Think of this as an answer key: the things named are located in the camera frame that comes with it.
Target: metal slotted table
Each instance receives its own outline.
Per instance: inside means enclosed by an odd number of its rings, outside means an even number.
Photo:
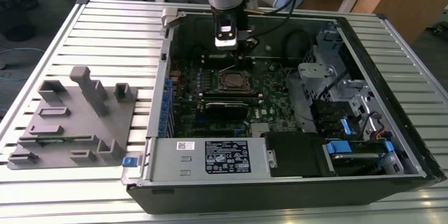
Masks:
[[[73,65],[90,68],[92,79],[104,86],[126,82],[138,88],[128,152],[144,149],[145,128],[162,36],[157,4],[89,0],[76,4],[0,124],[0,223],[368,223],[398,221],[445,223],[448,182],[428,189],[398,193],[368,206],[309,208],[154,216],[144,213],[121,184],[122,167],[9,170],[14,151],[36,110],[42,80],[69,80]],[[334,13],[300,11],[298,14]],[[388,20],[368,14],[344,16],[366,48],[418,133],[441,165],[448,169],[448,94],[422,66]],[[129,171],[138,176],[138,170]]]

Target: black plastic cover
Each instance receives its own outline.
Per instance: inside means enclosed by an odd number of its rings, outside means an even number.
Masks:
[[[268,132],[266,149],[274,153],[272,177],[330,177],[324,149],[325,139],[316,133]]]

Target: blue cable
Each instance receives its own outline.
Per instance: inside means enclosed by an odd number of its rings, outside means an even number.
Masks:
[[[38,51],[38,52],[41,52],[41,54],[45,53],[45,51],[42,51],[42,50],[38,49],[38,48],[22,47],[22,48],[10,48],[10,49],[8,49],[8,50],[0,52],[0,55],[4,54],[5,52],[10,52],[10,51],[14,51],[14,50]],[[0,80],[5,80],[5,81],[25,81],[25,80],[28,80],[28,78],[25,78],[25,79],[9,79],[9,78],[0,77]]]
[[[38,49],[38,48],[22,47],[22,48],[10,48],[10,49],[8,49],[8,50],[0,52],[0,55],[4,54],[5,52],[10,52],[10,51],[14,51],[14,50],[24,50],[24,51],[29,50],[29,51],[38,51],[38,52],[41,52],[42,54],[45,53],[45,51],[41,50],[41,49]]]
[[[25,80],[28,80],[28,78],[24,78],[24,79],[9,79],[9,78],[0,77],[0,80],[5,80],[5,81],[25,81]]]

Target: blue clip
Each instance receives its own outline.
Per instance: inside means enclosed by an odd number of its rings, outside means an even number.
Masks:
[[[352,134],[352,131],[350,131],[350,127],[348,127],[346,120],[345,120],[345,119],[341,119],[341,123],[342,123],[342,126],[344,126],[345,134],[346,134],[346,135],[350,135],[350,134]]]
[[[326,151],[329,154],[352,153],[352,148],[349,147],[348,141],[336,140],[326,144]]]
[[[385,148],[386,148],[386,152],[392,152],[394,150],[392,142],[390,141],[385,141]]]
[[[137,167],[138,166],[138,158],[137,157],[125,157],[122,158],[122,167]]]

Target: capacitor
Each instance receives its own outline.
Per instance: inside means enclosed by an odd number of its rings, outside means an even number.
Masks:
[[[276,70],[274,65],[270,64],[270,65],[268,66],[268,70],[269,70],[270,72],[274,72],[274,70]]]

